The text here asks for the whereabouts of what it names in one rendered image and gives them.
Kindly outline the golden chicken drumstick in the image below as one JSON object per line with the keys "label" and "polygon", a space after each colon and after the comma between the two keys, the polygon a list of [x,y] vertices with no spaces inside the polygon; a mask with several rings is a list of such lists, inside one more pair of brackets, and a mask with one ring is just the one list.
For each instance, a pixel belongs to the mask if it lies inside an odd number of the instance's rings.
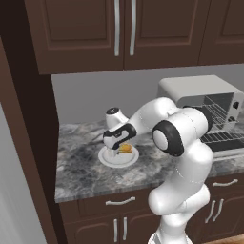
{"label": "golden chicken drumstick", "polygon": [[132,152],[132,145],[131,144],[121,144],[119,147],[119,151],[121,153],[131,153]]}

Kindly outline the brown base cupboard door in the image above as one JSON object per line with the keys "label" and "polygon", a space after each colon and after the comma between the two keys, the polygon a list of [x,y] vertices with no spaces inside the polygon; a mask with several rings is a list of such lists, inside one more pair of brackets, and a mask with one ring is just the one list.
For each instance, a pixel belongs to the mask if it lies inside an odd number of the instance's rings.
{"label": "brown base cupboard door", "polygon": [[[127,217],[127,239],[123,240],[123,218]],[[159,224],[160,216],[150,210],[132,211],[122,213],[119,222],[120,244],[148,244],[152,234],[155,233]]]}
{"label": "brown base cupboard door", "polygon": [[226,194],[220,216],[214,222],[214,233],[218,238],[239,235],[244,232],[244,196]]}
{"label": "brown base cupboard door", "polygon": [[[117,219],[118,240],[113,241],[113,220]],[[119,244],[117,215],[85,219],[65,225],[68,244]]]}
{"label": "brown base cupboard door", "polygon": [[205,228],[205,218],[209,215],[212,200],[203,208],[199,209],[188,221],[186,235],[193,244],[198,244],[200,235]]}

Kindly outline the silver toaster oven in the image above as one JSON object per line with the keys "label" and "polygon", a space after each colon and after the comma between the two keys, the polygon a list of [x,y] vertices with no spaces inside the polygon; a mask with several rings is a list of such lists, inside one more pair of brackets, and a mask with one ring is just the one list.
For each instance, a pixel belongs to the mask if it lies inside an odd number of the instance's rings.
{"label": "silver toaster oven", "polygon": [[[205,108],[204,104],[215,103],[234,117],[236,124],[244,103],[244,92],[216,75],[163,78],[158,83],[157,96],[170,98],[178,108]],[[234,102],[239,102],[237,110]]]}

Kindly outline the toaster oven glass door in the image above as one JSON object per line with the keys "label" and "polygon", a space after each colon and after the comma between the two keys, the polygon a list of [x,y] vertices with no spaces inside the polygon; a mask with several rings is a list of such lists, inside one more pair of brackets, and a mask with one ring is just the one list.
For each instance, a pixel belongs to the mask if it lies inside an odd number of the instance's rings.
{"label": "toaster oven glass door", "polygon": [[200,138],[213,151],[213,157],[244,154],[244,132],[214,132]]}

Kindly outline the white round plate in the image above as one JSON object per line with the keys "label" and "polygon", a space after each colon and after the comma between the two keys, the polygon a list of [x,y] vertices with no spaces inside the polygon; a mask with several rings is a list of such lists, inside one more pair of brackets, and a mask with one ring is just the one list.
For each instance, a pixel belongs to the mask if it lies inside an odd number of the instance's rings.
{"label": "white round plate", "polygon": [[132,152],[119,152],[116,157],[109,157],[107,147],[104,146],[98,153],[98,159],[102,164],[111,168],[126,168],[134,164],[139,158],[138,150],[132,145]]}

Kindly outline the brown drawer front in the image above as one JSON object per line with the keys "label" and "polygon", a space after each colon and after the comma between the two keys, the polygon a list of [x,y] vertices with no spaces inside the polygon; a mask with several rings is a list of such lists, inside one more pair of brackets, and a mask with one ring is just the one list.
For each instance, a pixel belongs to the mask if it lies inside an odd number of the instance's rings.
{"label": "brown drawer front", "polygon": [[[214,182],[227,183],[231,182],[233,179],[238,179],[238,182],[228,187],[213,187]],[[209,177],[205,184],[209,188],[211,196],[218,196],[227,193],[244,193],[244,173]]]}
{"label": "brown drawer front", "polygon": [[[129,211],[137,211],[148,208],[148,196],[150,189],[136,190],[124,193],[113,193],[100,195],[92,198],[85,198],[79,201],[79,207],[83,208],[82,214],[98,215],[98,214],[115,214]],[[106,206],[105,202],[122,201],[135,196],[136,200],[121,206]]]}

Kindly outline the tall brown cabinet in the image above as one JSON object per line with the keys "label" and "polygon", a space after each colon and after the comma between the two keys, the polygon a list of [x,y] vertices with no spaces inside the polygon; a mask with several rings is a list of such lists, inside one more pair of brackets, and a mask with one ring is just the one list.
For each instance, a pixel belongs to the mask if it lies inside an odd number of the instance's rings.
{"label": "tall brown cabinet", "polygon": [[39,73],[24,0],[0,0],[3,109],[47,244],[68,244],[54,201],[59,123],[51,77]]}

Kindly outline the brown wall cupboard door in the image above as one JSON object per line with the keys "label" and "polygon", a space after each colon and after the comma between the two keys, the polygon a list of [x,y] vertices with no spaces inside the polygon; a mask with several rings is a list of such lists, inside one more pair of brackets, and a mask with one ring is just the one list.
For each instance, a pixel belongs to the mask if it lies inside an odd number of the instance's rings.
{"label": "brown wall cupboard door", "polygon": [[244,63],[244,0],[212,0],[198,64]]}
{"label": "brown wall cupboard door", "polygon": [[119,71],[124,61],[124,1],[114,56],[114,0],[24,0],[41,74]]}
{"label": "brown wall cupboard door", "polygon": [[198,63],[211,0],[136,0],[133,56],[131,1],[125,0],[126,70],[189,67]]}

